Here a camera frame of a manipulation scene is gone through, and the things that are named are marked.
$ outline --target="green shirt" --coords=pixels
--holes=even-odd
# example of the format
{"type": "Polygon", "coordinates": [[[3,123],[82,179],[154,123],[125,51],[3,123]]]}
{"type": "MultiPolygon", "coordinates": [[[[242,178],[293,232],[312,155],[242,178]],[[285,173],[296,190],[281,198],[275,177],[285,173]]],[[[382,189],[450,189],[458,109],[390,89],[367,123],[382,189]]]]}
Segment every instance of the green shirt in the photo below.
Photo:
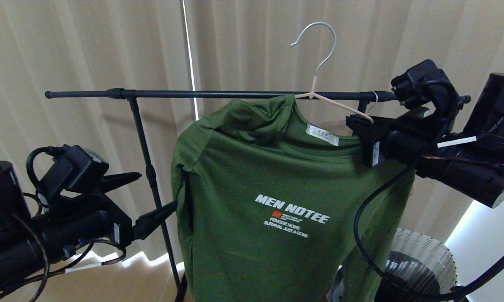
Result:
{"type": "MultiPolygon", "coordinates": [[[[355,247],[354,215],[403,166],[369,169],[360,154],[357,137],[310,125],[294,96],[234,100],[187,128],[172,187],[194,301],[316,302],[342,264],[343,301],[371,302],[380,277],[355,247]]],[[[379,195],[361,218],[377,263],[386,263],[413,179],[379,195]]]]}

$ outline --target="white hanger hook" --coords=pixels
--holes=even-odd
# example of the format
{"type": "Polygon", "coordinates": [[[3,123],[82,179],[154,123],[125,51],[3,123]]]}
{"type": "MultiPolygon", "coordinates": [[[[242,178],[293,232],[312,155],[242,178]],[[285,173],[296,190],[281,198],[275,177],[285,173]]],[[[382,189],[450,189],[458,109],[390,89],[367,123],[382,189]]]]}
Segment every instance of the white hanger hook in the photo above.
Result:
{"type": "Polygon", "coordinates": [[[304,34],[304,32],[308,30],[308,28],[312,27],[313,25],[319,25],[319,24],[324,25],[324,26],[328,27],[328,29],[330,29],[330,31],[332,32],[332,35],[334,36],[334,45],[332,45],[332,50],[330,51],[328,56],[321,63],[319,63],[319,66],[317,66],[317,69],[315,70],[315,76],[317,76],[317,74],[319,73],[319,68],[321,68],[321,66],[326,62],[326,60],[330,59],[330,56],[332,55],[332,53],[334,53],[334,49],[336,48],[336,44],[338,43],[336,31],[334,30],[332,25],[330,25],[326,22],[322,22],[322,21],[310,23],[309,25],[304,27],[304,29],[302,29],[302,32],[300,32],[300,35],[298,36],[298,38],[296,38],[296,41],[291,43],[291,47],[295,46],[298,43],[298,41],[300,41],[300,37],[302,37],[302,34],[304,34]]]}

